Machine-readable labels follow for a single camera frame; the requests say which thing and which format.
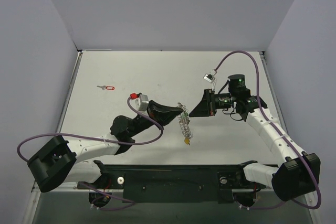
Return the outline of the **silver metal keyring disc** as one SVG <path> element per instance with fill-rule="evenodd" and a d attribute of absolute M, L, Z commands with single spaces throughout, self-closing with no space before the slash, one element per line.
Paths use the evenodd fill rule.
<path fill-rule="evenodd" d="M 178 103 L 177 107 L 182 108 L 183 112 L 187 112 L 188 113 L 188 110 L 187 110 L 186 106 L 183 105 L 182 103 Z M 192 134 L 192 132 L 190 130 L 190 127 L 189 127 L 189 124 L 190 124 L 189 115 L 188 115 L 188 119 L 182 119 L 181 115 L 179 115 L 178 116 L 178 122 L 179 122 L 179 126 L 180 126 L 180 129 L 181 129 L 181 132 L 182 132 L 184 138 L 189 138 L 191 140 L 192 137 L 193 137 L 193 134 Z"/>

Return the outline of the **key with yellow tag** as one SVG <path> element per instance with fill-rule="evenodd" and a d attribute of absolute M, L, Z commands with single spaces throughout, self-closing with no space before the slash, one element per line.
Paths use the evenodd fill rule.
<path fill-rule="evenodd" d="M 191 140 L 190 140 L 189 138 L 185 138 L 185 139 L 184 139 L 184 143 L 185 143 L 186 145 L 190 145 L 190 142 L 191 142 Z"/>

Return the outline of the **key with green tag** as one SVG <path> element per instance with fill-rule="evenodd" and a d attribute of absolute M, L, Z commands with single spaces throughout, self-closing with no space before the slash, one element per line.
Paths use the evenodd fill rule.
<path fill-rule="evenodd" d="M 187 112 L 181 113 L 181 118 L 182 119 L 188 119 L 188 113 Z"/>

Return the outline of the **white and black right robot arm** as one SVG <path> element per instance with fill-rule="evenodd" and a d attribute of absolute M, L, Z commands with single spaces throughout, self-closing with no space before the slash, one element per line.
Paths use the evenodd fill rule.
<path fill-rule="evenodd" d="M 243 74 L 234 74 L 227 80 L 228 93 L 205 89 L 199 104 L 189 113 L 192 118 L 215 116 L 217 110 L 233 108 L 244 122 L 261 137 L 277 161 L 277 167 L 245 162 L 235 173 L 235 182 L 241 187 L 251 182 L 272 188 L 282 201 L 293 200 L 317 189 L 320 159 L 308 154 L 281 128 L 266 103 L 245 85 Z"/>

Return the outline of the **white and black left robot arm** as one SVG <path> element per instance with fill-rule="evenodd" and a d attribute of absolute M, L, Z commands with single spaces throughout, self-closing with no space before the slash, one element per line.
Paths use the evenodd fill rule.
<path fill-rule="evenodd" d="M 102 138 L 86 137 L 66 133 L 53 135 L 51 139 L 28 161 L 41 192 L 56 189 L 64 182 L 89 182 L 96 188 L 108 182 L 107 173 L 99 170 L 92 162 L 100 156 L 114 156 L 127 152 L 137 145 L 134 136 L 156 126 L 160 132 L 183 112 L 182 108 L 148 102 L 146 113 L 135 110 L 136 117 L 117 116 L 110 132 Z"/>

